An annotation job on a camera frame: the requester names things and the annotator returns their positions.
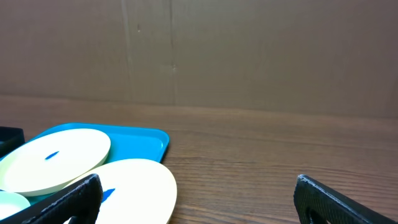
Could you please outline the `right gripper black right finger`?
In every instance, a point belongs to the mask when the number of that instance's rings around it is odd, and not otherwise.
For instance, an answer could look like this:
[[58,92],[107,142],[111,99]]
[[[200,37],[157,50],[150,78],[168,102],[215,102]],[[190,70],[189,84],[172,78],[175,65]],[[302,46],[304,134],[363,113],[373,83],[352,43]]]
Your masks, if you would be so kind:
[[397,224],[321,182],[300,174],[294,191],[300,223]]

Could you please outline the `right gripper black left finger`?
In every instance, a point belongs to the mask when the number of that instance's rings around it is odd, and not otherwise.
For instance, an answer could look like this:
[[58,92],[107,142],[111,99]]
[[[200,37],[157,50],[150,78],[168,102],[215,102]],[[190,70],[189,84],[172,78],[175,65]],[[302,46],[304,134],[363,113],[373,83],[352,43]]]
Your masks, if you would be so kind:
[[95,224],[102,199],[100,177],[90,174],[1,224]]

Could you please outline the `light blue plate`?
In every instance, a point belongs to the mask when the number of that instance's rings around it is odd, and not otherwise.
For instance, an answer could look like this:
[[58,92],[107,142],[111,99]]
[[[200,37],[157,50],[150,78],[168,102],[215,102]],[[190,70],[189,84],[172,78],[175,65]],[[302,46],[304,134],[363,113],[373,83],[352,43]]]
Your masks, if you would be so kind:
[[1,191],[1,220],[10,217],[30,206],[30,202],[22,195],[14,192]]

